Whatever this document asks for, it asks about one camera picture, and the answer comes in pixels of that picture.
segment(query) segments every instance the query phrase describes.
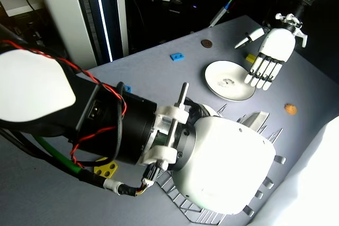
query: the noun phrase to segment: blue block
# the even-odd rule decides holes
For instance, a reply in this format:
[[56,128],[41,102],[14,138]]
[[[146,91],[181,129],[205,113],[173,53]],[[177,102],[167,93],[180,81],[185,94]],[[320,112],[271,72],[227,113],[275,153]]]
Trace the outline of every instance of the blue block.
[[132,88],[130,86],[126,86],[125,85],[125,91],[128,92],[128,93],[132,93]]
[[184,60],[185,59],[185,56],[183,53],[176,53],[176,54],[172,54],[171,55],[171,59],[173,61],[179,61],[179,60]]

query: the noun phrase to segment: white light strip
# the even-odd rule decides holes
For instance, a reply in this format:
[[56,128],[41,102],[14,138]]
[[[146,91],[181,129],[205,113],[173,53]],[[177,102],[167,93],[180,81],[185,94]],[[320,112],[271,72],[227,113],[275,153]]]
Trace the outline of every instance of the white light strip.
[[111,52],[111,47],[110,47],[110,41],[108,39],[108,34],[107,34],[107,28],[106,28],[106,22],[105,22],[105,16],[104,16],[104,10],[102,8],[102,3],[101,0],[98,0],[99,2],[99,9],[100,9],[100,15],[101,15],[101,20],[102,20],[102,25],[104,26],[104,34],[106,38],[106,44],[107,44],[107,49],[108,49],[108,54],[110,55],[110,61],[113,61],[112,58],[112,52]]

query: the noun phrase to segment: dark background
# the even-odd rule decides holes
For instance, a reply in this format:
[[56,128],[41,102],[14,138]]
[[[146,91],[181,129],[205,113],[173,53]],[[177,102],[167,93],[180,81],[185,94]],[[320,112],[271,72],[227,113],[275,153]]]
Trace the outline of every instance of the dark background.
[[[273,18],[275,13],[283,13],[282,6],[286,1],[290,0],[236,0],[220,22],[248,15],[261,24],[263,20]],[[126,0],[131,53],[208,27],[211,19],[227,2],[228,0]],[[303,19],[302,31],[308,35],[307,47],[301,48],[301,40],[297,39],[296,50],[339,83],[336,2],[337,0],[314,1]]]

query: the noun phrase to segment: gray table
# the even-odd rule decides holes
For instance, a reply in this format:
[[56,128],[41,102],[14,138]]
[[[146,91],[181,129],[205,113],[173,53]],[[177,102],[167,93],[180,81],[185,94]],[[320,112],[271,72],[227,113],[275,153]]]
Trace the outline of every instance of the gray table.
[[[234,45],[246,31],[258,27],[247,16],[202,30],[186,37],[139,52],[113,63],[91,70],[100,80],[115,85],[122,80],[132,92],[157,102],[171,105],[179,95],[183,82],[189,82],[188,96],[216,110],[226,101],[218,98],[206,86],[205,67],[216,60],[230,60],[245,68],[250,52],[256,54],[261,40],[246,48],[234,50]],[[200,41],[213,42],[210,49]],[[181,52],[185,60],[173,62],[170,54]],[[274,144],[277,154],[286,156],[284,166],[273,164],[269,177],[277,186],[311,142],[318,130],[339,113],[339,86],[293,53],[276,81],[267,92],[257,90],[243,102],[228,102],[224,117],[237,120],[254,111],[266,111],[268,135],[284,128]],[[284,111],[285,103],[298,107],[298,114]],[[70,145],[63,138],[49,141],[65,154]],[[0,225],[189,225],[184,215],[165,193],[154,186],[144,195],[133,198],[116,196],[104,190],[81,183],[54,169],[43,161],[30,158],[10,143],[0,142]],[[95,159],[85,152],[78,158]],[[115,179],[130,185],[139,185],[142,166],[118,162]],[[258,211],[272,190],[266,190],[262,200],[254,199],[250,207]],[[222,225],[246,225],[250,219],[245,213],[226,217]]]

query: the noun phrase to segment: white plate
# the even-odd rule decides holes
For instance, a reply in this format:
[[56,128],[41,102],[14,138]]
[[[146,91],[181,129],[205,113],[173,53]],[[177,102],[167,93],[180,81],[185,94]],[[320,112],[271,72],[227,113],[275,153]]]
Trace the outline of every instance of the white plate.
[[247,71],[229,61],[211,63],[205,71],[208,87],[219,97],[229,101],[243,101],[249,99],[255,87],[244,83]]

